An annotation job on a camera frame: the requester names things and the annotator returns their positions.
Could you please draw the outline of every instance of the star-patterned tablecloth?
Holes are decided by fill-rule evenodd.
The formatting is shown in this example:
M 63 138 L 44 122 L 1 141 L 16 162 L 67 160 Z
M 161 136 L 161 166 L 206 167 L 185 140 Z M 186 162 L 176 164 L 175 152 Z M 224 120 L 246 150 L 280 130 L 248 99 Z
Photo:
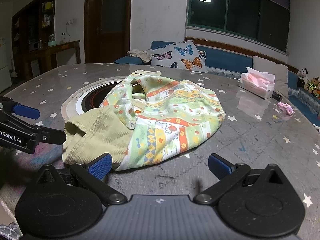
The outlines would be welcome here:
M 106 78 L 128 76 L 135 70 L 161 71 L 172 79 L 191 80 L 216 92 L 226 118 L 218 131 L 199 147 L 159 165 L 126 172 L 111 172 L 107 183 L 127 197 L 132 194 L 190 194 L 216 183 L 209 171 L 208 156 L 217 153 L 232 163 L 244 162 L 264 169 L 278 164 L 296 189 L 306 208 L 299 236 L 320 239 L 319 133 L 297 110 L 288 116 L 277 101 L 263 100 L 238 87 L 238 80 L 180 69 L 146 65 L 73 64 L 55 68 L 11 91 L 7 96 L 38 108 L 38 120 L 31 124 L 63 129 L 61 105 L 77 90 Z M 14 210 L 24 186 L 45 163 L 63 167 L 62 146 L 40 144 L 34 155 L 2 149 L 0 152 L 0 197 Z

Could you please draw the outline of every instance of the wooden door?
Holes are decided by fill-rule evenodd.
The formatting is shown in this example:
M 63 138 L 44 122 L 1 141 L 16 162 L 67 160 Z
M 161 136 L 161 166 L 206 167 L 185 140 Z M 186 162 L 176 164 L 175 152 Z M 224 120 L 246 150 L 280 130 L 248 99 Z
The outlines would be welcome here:
M 131 0 L 85 0 L 86 63 L 112 63 L 124 57 L 130 42 Z

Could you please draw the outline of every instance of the white button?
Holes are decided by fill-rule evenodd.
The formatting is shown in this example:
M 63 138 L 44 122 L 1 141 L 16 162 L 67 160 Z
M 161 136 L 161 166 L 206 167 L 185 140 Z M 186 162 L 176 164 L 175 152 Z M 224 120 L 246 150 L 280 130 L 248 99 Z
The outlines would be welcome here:
M 127 127 L 130 129 L 130 130 L 134 130 L 136 128 L 136 124 L 132 121 L 129 121 L 127 122 Z

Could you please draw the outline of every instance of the orange butterfly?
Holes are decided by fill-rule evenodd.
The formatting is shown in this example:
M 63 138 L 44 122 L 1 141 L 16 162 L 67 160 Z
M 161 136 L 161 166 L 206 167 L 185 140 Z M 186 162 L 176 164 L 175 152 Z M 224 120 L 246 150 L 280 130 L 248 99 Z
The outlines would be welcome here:
M 201 64 L 199 57 L 195 57 L 195 59 L 192 62 L 188 61 L 186 59 L 181 59 L 181 61 L 185 64 L 185 67 L 188 70 L 193 69 L 193 67 L 202 68 L 202 64 Z

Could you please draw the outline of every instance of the refrigerator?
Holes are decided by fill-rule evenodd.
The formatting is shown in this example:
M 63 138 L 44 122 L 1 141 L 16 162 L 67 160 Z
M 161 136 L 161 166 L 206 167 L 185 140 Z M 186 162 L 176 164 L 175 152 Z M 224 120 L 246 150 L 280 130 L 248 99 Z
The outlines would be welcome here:
M 5 38 L 0 38 L 0 92 L 12 85 L 9 71 L 10 62 L 7 61 Z

